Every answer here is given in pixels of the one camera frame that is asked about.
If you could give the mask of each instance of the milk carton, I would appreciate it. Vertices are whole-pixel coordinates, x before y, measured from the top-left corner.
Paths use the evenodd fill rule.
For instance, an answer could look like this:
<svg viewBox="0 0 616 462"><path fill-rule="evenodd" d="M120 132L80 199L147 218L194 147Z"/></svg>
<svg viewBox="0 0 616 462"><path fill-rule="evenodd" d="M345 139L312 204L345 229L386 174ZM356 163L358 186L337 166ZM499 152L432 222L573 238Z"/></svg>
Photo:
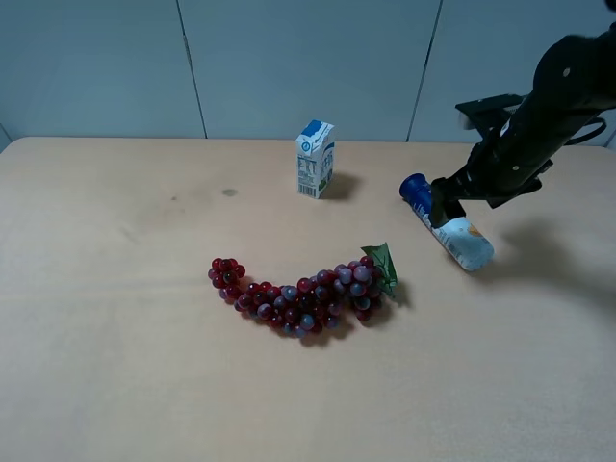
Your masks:
<svg viewBox="0 0 616 462"><path fill-rule="evenodd" d="M334 126L313 120L295 140L297 192L319 198L334 167Z"/></svg>

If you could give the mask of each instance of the grape bunch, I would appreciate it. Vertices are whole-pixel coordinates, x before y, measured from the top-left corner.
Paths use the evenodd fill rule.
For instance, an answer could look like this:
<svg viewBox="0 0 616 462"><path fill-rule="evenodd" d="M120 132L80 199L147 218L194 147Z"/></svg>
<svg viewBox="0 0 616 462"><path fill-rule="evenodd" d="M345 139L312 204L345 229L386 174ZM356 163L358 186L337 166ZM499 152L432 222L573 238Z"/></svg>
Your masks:
<svg viewBox="0 0 616 462"><path fill-rule="evenodd" d="M345 307L366 322L381 307L379 280L383 271L370 256L334 270L322 269L316 276L302 277L294 286L252 282L241 288L246 271L233 258L217 258L208 276L220 297L253 319L266 321L288 335L305 337L323 328L335 329Z"/></svg>

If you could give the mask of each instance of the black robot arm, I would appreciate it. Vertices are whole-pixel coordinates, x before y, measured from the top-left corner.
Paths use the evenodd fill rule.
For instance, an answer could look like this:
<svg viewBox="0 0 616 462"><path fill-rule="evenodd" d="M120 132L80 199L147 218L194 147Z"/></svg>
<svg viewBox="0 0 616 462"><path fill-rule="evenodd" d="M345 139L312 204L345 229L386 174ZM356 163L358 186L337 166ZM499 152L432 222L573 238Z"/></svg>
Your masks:
<svg viewBox="0 0 616 462"><path fill-rule="evenodd" d="M508 108L519 105L512 113ZM535 71L532 92L456 106L483 137L467 164L432 182L430 221L439 228L466 214L460 200L492 208L541 188L538 176L565 144L586 141L605 128L598 115L616 108L616 23L596 38L567 36L553 45ZM572 139L585 125L592 133Z"/></svg>

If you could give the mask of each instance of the beige tabletop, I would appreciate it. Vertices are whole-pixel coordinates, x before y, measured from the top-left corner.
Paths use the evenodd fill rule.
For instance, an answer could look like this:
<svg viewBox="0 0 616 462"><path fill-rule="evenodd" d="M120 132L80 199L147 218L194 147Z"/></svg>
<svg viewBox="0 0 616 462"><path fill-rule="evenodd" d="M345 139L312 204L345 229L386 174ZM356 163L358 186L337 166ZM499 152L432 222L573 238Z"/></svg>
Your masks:
<svg viewBox="0 0 616 462"><path fill-rule="evenodd" d="M565 148L456 266L398 197L464 144L340 142L326 199L292 141L24 139L0 156L0 460L613 461L616 154ZM398 304L303 343L207 270L276 284L389 243Z"/></svg>

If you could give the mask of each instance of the grape leaf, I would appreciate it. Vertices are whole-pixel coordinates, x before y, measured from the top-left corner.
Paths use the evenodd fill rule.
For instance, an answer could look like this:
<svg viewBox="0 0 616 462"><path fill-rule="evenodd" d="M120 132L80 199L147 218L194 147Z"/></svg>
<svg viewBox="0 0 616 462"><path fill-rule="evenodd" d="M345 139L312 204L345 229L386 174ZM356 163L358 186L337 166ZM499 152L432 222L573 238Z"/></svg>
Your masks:
<svg viewBox="0 0 616 462"><path fill-rule="evenodd" d="M398 275L387 243L379 246L368 245L362 247L362 250L366 255L372 257L374 265L383 271L383 277L378 281L381 290L391 298L395 298L394 287L398 283Z"/></svg>

